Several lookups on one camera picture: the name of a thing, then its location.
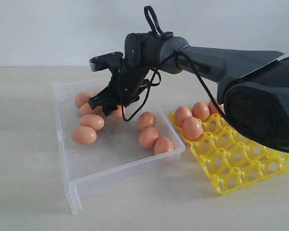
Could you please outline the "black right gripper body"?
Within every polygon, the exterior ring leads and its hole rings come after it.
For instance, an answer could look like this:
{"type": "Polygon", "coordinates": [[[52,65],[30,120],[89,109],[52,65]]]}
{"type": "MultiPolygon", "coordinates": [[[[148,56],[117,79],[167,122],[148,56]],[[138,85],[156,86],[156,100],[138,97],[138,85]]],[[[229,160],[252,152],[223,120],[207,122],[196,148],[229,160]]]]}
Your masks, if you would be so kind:
{"type": "Polygon", "coordinates": [[[107,87],[97,94],[104,98],[103,105],[121,104],[126,107],[139,100],[145,89],[144,71],[143,67],[121,65],[118,72],[113,73],[107,87]]]}

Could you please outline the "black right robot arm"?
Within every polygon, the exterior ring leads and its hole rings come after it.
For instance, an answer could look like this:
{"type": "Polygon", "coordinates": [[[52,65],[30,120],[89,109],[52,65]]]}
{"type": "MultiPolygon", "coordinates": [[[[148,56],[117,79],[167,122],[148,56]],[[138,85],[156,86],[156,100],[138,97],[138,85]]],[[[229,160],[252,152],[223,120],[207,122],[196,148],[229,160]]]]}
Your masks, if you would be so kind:
{"type": "Polygon", "coordinates": [[[193,47],[171,32],[130,33],[125,51],[93,57],[92,71],[110,70],[107,87],[89,100],[105,115],[118,105],[129,106],[154,84],[149,71],[178,74],[187,71],[199,81],[218,85],[214,105],[242,136],[274,150],[289,153],[289,57],[279,51],[241,51],[193,47]]]}

